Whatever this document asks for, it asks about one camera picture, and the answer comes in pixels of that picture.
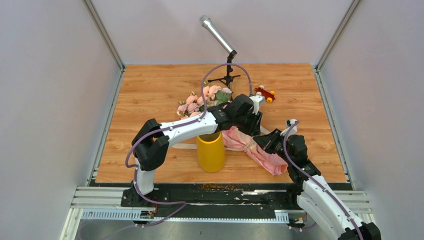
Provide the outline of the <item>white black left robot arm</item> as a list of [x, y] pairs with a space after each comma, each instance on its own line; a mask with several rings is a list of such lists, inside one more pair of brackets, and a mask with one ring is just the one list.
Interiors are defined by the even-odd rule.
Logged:
[[154, 118], [148, 120], [133, 139], [128, 153], [128, 156], [135, 157], [135, 202], [142, 207], [152, 203], [155, 171], [164, 163], [168, 149], [175, 144], [232, 127], [249, 136], [260, 135], [263, 114], [259, 109], [265, 101], [262, 95], [241, 94], [230, 103], [212, 106], [194, 117], [163, 123]]

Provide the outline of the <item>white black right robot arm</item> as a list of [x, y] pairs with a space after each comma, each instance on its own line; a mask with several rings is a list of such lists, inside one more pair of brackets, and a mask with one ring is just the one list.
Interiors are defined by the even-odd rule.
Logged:
[[375, 223], [366, 223], [335, 194], [318, 168], [308, 157], [308, 148], [302, 135], [275, 129], [253, 140], [268, 154], [283, 158], [293, 184], [285, 195], [292, 209], [301, 208], [331, 240], [380, 240], [380, 229]]

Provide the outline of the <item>pink flower bouquet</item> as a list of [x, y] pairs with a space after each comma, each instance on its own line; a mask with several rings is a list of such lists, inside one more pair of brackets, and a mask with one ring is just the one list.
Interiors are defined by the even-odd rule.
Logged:
[[[202, 90], [206, 101], [201, 95], [191, 92], [186, 100], [180, 100], [176, 114], [181, 120], [199, 115], [204, 111], [204, 106], [216, 106], [230, 101], [232, 91], [228, 87], [218, 85], [205, 86]], [[271, 155], [260, 149], [251, 136], [248, 136], [236, 127], [222, 132], [223, 145], [230, 151], [245, 152], [257, 164], [271, 173], [273, 176], [281, 175], [287, 171], [288, 164], [281, 157]]]

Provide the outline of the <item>white printed ribbon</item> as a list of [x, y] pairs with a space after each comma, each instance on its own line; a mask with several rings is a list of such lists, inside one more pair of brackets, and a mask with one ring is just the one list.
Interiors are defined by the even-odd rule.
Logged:
[[264, 156], [270, 155], [257, 145], [252, 136], [240, 132], [238, 128], [234, 126], [229, 130], [222, 131], [221, 133], [199, 136], [200, 143], [197, 143], [196, 145], [211, 145], [218, 141], [216, 139], [221, 139], [223, 143], [220, 145], [224, 146], [230, 151], [242, 151], [245, 153], [259, 154]]

